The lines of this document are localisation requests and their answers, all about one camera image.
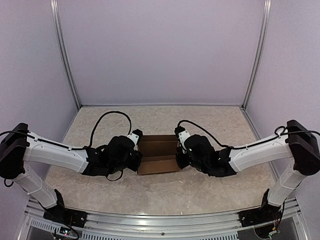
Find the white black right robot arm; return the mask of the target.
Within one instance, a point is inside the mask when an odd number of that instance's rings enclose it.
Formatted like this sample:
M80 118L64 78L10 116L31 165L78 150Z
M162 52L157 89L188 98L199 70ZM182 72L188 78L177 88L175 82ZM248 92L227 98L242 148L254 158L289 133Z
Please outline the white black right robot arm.
M219 142L220 150L215 150L206 136L191 135L180 123L174 133L179 144L176 153L179 168L191 166L210 177L229 177L260 164L289 159L288 166L275 185L264 193L255 212L260 222L268 221L306 177L320 171L317 140L320 134L296 120L249 144L231 146Z

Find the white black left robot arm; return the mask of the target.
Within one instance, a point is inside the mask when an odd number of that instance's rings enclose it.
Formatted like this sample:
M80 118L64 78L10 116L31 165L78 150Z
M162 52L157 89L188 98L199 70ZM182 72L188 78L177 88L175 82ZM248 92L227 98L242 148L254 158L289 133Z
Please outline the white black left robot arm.
M49 187L30 163L43 163L72 170L85 176L108 177L128 168L136 172L142 154L137 150L143 132L134 130L127 136L114 136L106 145L76 148L43 138L19 123L13 130L2 132L0 142L0 176L18 184L35 198L57 221L70 218L57 190Z

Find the brown cardboard box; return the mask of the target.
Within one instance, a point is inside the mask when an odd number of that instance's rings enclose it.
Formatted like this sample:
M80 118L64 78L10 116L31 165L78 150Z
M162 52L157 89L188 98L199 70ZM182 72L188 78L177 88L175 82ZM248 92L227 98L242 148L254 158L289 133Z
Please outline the brown cardboard box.
M142 153L138 175L179 172L176 162L178 139L175 135L144 135L138 150Z

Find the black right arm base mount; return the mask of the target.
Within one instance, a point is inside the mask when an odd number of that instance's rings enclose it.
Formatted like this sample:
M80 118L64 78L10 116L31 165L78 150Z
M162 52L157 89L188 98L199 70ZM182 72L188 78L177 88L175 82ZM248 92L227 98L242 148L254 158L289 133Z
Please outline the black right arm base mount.
M282 215L280 209L280 206L267 204L266 206L240 211L238 216L241 226L244 228L279 220Z

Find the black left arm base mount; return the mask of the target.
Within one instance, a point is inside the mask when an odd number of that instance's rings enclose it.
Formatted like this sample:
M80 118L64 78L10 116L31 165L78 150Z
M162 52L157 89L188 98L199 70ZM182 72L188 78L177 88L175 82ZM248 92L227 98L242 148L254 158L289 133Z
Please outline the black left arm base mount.
M64 211L45 210L43 218L69 227L84 228L88 213L85 211L69 209Z

